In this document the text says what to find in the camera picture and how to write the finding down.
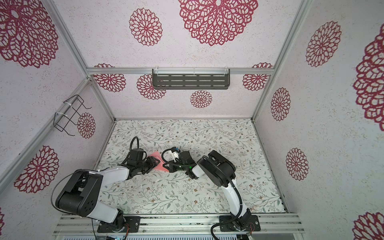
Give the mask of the pink square paper sheet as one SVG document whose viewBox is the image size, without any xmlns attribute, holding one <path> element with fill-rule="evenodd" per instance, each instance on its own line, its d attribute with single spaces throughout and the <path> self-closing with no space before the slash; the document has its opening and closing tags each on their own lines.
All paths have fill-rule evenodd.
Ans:
<svg viewBox="0 0 384 240">
<path fill-rule="evenodd" d="M 161 154 L 158 151 L 152 153 L 150 155 L 150 157 L 154 157 L 158 161 L 158 164 L 153 168 L 154 171 L 162 171 L 162 172 L 166 172 L 166 173 L 169 172 L 168 169 L 163 167 L 163 164 L 165 162 L 162 160 Z"/>
</svg>

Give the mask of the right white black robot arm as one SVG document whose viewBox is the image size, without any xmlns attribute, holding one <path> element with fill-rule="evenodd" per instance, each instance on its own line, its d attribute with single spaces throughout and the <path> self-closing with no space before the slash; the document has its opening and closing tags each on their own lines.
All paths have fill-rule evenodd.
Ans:
<svg viewBox="0 0 384 240">
<path fill-rule="evenodd" d="M 163 167 L 170 173 L 184 171 L 191 179 L 196 180 L 206 175 L 217 187 L 221 188 L 230 205 L 232 218 L 240 227 L 251 219 L 251 211 L 244 203 L 236 183 L 236 167 L 227 158 L 215 150 L 202 156 L 195 162 L 188 151 L 173 147 L 162 152 Z"/>
</svg>

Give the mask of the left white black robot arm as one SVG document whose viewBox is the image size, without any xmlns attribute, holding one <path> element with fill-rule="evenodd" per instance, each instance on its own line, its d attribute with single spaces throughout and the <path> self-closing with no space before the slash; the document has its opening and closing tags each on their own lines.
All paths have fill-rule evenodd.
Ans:
<svg viewBox="0 0 384 240">
<path fill-rule="evenodd" d="M 76 170 L 59 193 L 54 206 L 61 212 L 119 225 L 121 211 L 98 200 L 102 187 L 145 175 L 161 161 L 147 157 L 133 165 L 120 164 L 102 171 Z"/>
</svg>

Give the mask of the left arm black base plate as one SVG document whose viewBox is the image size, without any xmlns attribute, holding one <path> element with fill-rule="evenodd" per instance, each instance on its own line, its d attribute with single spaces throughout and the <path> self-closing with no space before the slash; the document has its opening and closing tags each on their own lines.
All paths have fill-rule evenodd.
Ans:
<svg viewBox="0 0 384 240">
<path fill-rule="evenodd" d="M 97 233 L 137 233 L 139 230 L 141 217 L 118 216 L 112 223 L 101 221 Z"/>
</svg>

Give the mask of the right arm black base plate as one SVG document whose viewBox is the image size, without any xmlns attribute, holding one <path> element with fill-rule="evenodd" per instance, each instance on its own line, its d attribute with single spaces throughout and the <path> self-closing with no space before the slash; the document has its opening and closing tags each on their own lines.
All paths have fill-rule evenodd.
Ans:
<svg viewBox="0 0 384 240">
<path fill-rule="evenodd" d="M 237 219 L 226 225 L 220 225 L 221 232 L 259 232 L 261 225 L 256 215 L 250 215 L 246 220 Z"/>
</svg>

